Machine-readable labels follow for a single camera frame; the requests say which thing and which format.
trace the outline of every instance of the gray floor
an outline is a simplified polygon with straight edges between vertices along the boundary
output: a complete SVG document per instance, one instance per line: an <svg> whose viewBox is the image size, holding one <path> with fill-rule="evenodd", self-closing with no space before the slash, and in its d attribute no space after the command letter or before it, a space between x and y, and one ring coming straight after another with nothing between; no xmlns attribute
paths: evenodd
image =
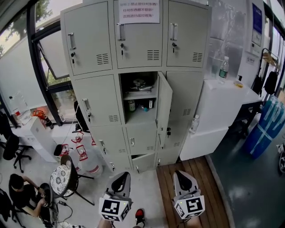
<svg viewBox="0 0 285 228"><path fill-rule="evenodd" d="M226 136L210 155L237 228L277 228L285 220L285 175L278 173L277 144L285 127L256 160L242 150L244 140Z"/></svg>
<svg viewBox="0 0 285 228"><path fill-rule="evenodd" d="M52 171L57 167L55 163L45 162L34 150L27 152L32 156L32 160L24 159L24 175L31 178L36 184L49 182ZM0 188L8 193L8 181L12 173L20 174L19 169L14 169L12 161L0 159ZM78 192L85 196L87 199L94 201L95 207L88 204L79 196L73 195L66 201L67 204L73 209L73 215L67 220L70 224L83 225L86 228L94 228L97 226L100 216L98 214L99 197L102 196L105 190L106 183L112 173L104 170L102 176L96 180L80 179ZM166 217L163 208L162 197L160 193L159 183L156 171L146 171L138 174L131 172L131 193L130 197L133 200L131 211L128 213L124 222L114 223L117 228L131 228L135 225L134 215L136 210L144 208L147 219L147 227L162 228L167 227ZM70 209L59 205L59 220L62 221L70 215ZM19 214L20 220L26 228L41 228L44 227L38 218L29 215ZM14 223L11 218L5 223L7 228L20 227L19 224Z"/></svg>

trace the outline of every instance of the black hair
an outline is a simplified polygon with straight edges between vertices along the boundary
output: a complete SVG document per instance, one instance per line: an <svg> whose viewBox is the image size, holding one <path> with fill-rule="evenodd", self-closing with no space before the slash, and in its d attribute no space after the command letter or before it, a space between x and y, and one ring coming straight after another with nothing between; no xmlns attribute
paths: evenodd
<svg viewBox="0 0 285 228"><path fill-rule="evenodd" d="M9 180L9 186L13 187L14 189L21 189L24 185L24 179L23 177L17 175L17 174L12 174L10 176Z"/></svg>

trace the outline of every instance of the person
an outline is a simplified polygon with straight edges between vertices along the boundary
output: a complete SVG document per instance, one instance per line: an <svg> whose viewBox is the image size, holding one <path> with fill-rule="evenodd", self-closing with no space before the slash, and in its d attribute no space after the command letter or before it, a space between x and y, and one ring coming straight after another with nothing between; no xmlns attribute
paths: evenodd
<svg viewBox="0 0 285 228"><path fill-rule="evenodd" d="M143 209L138 209L135 214L136 226L133 228L143 228L145 226L145 218ZM186 228L203 228L199 217L193 217L184 223ZM98 228L112 228L109 220L101 219Z"/></svg>
<svg viewBox="0 0 285 228"><path fill-rule="evenodd" d="M19 176L17 174L10 176L9 194L18 209L23 209L34 217L38 217L41 213L41 207L47 204L45 201L45 191L26 176Z"/></svg>

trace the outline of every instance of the locker door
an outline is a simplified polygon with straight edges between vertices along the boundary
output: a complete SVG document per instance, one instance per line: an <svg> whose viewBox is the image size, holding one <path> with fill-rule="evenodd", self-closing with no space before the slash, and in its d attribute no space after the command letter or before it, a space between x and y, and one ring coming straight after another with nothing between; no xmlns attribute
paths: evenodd
<svg viewBox="0 0 285 228"><path fill-rule="evenodd" d="M167 133L167 125L173 91L162 72L158 72L158 76L159 97L157 106L157 136L159 139L159 146L163 147Z"/></svg>
<svg viewBox="0 0 285 228"><path fill-rule="evenodd" d="M106 155L127 154L121 126L97 126L91 128L96 144Z"/></svg>
<svg viewBox="0 0 285 228"><path fill-rule="evenodd" d="M165 143L162 147L159 147L158 150L168 150L168 149L176 149L180 148L181 143L183 141L184 136L187 133L187 129L189 128L188 121L169 121L167 128L167 136L165 138Z"/></svg>
<svg viewBox="0 0 285 228"><path fill-rule="evenodd" d="M74 75L112 69L107 1L66 12L64 25Z"/></svg>
<svg viewBox="0 0 285 228"><path fill-rule="evenodd" d="M113 75L76 80L75 86L82 112L91 115L91 126L121 124Z"/></svg>
<svg viewBox="0 0 285 228"><path fill-rule="evenodd" d="M162 21L162 1L160 1L159 24L139 23L119 25L118 1L114 1L118 68L161 66Z"/></svg>
<svg viewBox="0 0 285 228"><path fill-rule="evenodd" d="M210 26L208 10L174 1L168 4L167 66L202 68Z"/></svg>
<svg viewBox="0 0 285 228"><path fill-rule="evenodd" d="M169 119L192 120L203 85L202 72L167 71L173 90Z"/></svg>
<svg viewBox="0 0 285 228"><path fill-rule="evenodd" d="M156 124L141 124L127 126L130 152L133 155L155 151Z"/></svg>
<svg viewBox="0 0 285 228"><path fill-rule="evenodd" d="M139 157L133 158L132 161L133 161L134 170L141 173L153 168L154 159L155 159L154 153L148 155L141 155Z"/></svg>
<svg viewBox="0 0 285 228"><path fill-rule="evenodd" d="M114 173L119 173L126 170L131 170L130 158L128 155L111 155L104 156L110 170Z"/></svg>
<svg viewBox="0 0 285 228"><path fill-rule="evenodd" d="M159 151L156 156L155 166L164 166L175 164L179 157L180 148L172 148L168 150Z"/></svg>

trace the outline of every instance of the patterned stool seat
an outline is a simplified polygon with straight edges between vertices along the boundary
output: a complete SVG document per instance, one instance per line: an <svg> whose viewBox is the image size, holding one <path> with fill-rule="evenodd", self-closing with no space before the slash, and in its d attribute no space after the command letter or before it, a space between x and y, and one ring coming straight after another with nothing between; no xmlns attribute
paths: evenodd
<svg viewBox="0 0 285 228"><path fill-rule="evenodd" d="M70 179L71 168L67 165L60 165L50 176L50 185L53 191L60 195L66 191L67 184ZM64 196L72 194L71 190L67 190Z"/></svg>

